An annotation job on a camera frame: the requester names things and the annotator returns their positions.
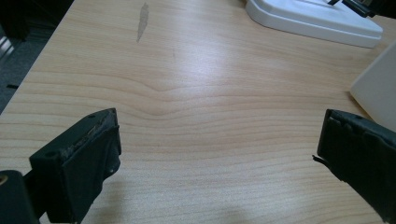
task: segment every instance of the wooden table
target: wooden table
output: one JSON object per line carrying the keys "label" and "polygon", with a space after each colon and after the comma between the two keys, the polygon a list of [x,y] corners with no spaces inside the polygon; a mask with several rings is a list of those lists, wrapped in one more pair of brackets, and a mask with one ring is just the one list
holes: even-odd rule
{"label": "wooden table", "polygon": [[240,0],[76,0],[1,115],[0,170],[26,174],[116,107],[121,168],[84,223],[380,223],[311,158],[327,108],[367,117],[350,84],[396,39],[375,21],[383,39],[364,49],[264,28]]}

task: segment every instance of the white base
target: white base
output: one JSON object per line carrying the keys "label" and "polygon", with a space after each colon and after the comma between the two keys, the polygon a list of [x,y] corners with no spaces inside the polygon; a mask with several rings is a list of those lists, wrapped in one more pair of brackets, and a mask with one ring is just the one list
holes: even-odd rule
{"label": "white base", "polygon": [[344,4],[327,0],[248,0],[247,14],[259,24],[365,48],[381,39],[382,28]]}

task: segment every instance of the mark on table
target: mark on table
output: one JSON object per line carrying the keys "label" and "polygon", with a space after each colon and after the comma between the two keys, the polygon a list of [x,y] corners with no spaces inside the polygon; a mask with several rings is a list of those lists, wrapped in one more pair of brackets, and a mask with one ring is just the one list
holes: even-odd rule
{"label": "mark on table", "polygon": [[149,20],[149,5],[145,3],[145,5],[142,6],[142,9],[140,9],[140,22],[139,22],[139,28],[137,29],[137,39],[136,39],[137,43],[139,43],[139,40],[142,37],[143,32],[146,29],[146,26],[148,25],[148,20]]}
{"label": "mark on table", "polygon": [[14,90],[16,90],[18,87],[19,87],[19,86],[13,85],[13,84],[8,84],[8,85],[7,85],[7,88],[9,88],[9,89],[14,89]]}

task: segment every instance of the gray carpet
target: gray carpet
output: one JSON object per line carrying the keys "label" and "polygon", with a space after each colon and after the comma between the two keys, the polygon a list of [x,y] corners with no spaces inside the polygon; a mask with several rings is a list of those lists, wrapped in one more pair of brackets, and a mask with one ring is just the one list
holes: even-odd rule
{"label": "gray carpet", "polygon": [[7,39],[0,29],[0,113],[21,85],[35,59],[45,47],[53,29],[31,28],[26,41]]}

